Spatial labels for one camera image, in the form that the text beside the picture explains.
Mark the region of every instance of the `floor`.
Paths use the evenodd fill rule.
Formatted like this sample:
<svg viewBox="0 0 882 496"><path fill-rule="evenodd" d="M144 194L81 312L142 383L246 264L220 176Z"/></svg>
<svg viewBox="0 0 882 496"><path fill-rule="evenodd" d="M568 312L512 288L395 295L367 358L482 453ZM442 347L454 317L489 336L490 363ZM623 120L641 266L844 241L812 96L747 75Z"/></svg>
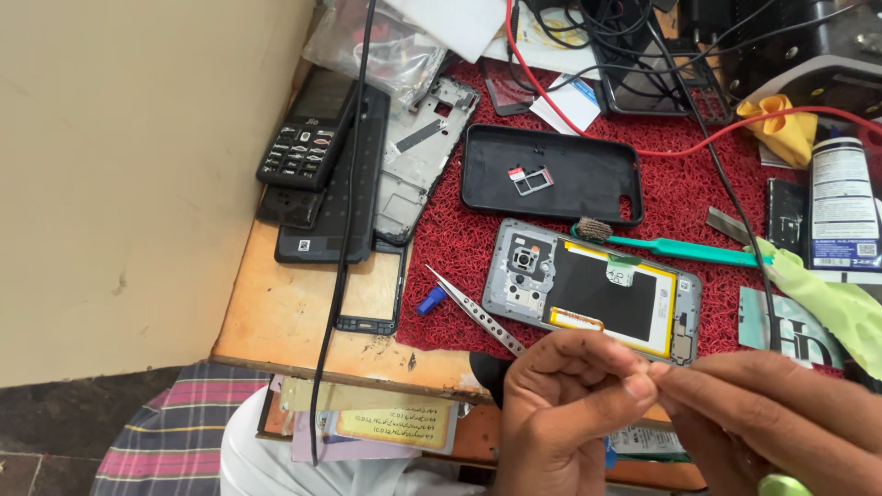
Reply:
<svg viewBox="0 0 882 496"><path fill-rule="evenodd" d="M116 435L180 370L0 388L0 494L87 495Z"/></svg>

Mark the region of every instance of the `striped cloth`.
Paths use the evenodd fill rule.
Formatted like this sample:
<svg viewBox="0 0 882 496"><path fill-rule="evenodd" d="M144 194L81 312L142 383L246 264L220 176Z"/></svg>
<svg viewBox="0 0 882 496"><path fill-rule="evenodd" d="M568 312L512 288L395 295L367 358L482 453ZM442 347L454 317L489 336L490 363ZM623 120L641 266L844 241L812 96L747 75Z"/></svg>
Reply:
<svg viewBox="0 0 882 496"><path fill-rule="evenodd" d="M270 376L216 364L184 367L175 385L142 406L116 436L92 496L220 494L224 428Z"/></svg>

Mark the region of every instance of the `jio feature phone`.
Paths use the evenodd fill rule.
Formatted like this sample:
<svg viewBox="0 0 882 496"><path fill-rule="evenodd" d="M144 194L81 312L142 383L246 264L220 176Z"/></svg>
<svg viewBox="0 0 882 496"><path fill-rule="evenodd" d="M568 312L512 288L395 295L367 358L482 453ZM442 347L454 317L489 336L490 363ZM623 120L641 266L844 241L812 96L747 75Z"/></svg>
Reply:
<svg viewBox="0 0 882 496"><path fill-rule="evenodd" d="M258 166L258 181L319 191L346 141L357 97L356 81L313 65Z"/></svg>

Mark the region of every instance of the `brush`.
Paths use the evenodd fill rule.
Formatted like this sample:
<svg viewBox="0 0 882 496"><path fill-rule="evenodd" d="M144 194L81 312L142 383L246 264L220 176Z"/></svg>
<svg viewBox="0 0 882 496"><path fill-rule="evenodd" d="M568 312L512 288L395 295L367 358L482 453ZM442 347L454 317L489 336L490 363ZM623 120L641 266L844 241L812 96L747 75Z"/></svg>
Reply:
<svg viewBox="0 0 882 496"><path fill-rule="evenodd" d="M665 239L664 237L645 241L642 239L613 236L610 226L589 217L582 217L579 219L579 222L573 224L570 228L570 234L587 241L645 248L655 255L664 255L676 259L699 260L739 267L757 266L756 257L748 252L737 252L735 250L704 246L703 244L686 243L685 241ZM772 257L763 257L763 261L767 265L772 265Z"/></svg>

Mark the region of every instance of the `keypad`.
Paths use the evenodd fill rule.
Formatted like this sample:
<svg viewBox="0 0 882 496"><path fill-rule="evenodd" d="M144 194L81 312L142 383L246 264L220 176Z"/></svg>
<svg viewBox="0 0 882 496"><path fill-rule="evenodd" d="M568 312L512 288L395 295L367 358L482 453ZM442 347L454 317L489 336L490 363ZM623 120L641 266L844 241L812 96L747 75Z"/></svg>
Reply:
<svg viewBox="0 0 882 496"><path fill-rule="evenodd" d="M333 139L333 131L282 125L258 172L279 178L313 179L325 165ZM262 180L273 182L271 177Z"/></svg>

